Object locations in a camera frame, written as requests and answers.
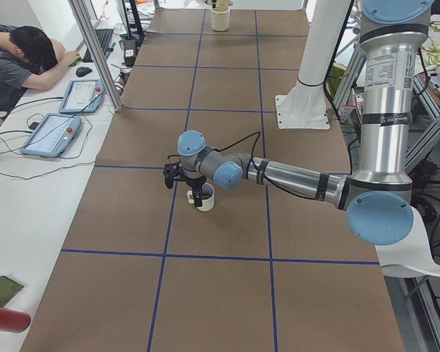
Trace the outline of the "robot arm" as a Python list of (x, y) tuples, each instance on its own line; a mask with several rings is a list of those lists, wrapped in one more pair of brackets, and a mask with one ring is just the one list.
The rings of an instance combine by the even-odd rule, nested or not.
[(251, 153), (224, 154), (199, 131), (177, 141), (179, 159), (164, 167), (165, 184), (184, 182), (194, 204), (213, 181), (230, 190), (240, 180), (268, 184), (296, 197), (324, 201), (345, 211), (352, 232), (386, 246), (413, 229), (412, 182), (405, 171), (417, 51), (428, 37), (430, 1), (363, 1), (359, 50), (366, 61), (359, 168), (348, 176), (302, 169)]

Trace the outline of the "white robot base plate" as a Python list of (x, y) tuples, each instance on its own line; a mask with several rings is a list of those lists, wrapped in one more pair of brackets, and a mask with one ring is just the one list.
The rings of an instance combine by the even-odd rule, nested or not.
[(330, 129), (323, 93), (307, 98), (276, 95), (275, 104), (279, 129)]

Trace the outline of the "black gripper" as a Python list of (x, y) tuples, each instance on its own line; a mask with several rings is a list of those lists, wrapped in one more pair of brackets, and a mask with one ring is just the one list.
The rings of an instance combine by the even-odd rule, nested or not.
[(192, 198), (194, 201), (194, 206), (199, 207), (199, 195), (201, 198), (204, 197), (204, 184), (206, 183), (206, 176), (201, 175), (200, 177), (189, 177), (184, 175), (184, 182), (192, 188)]

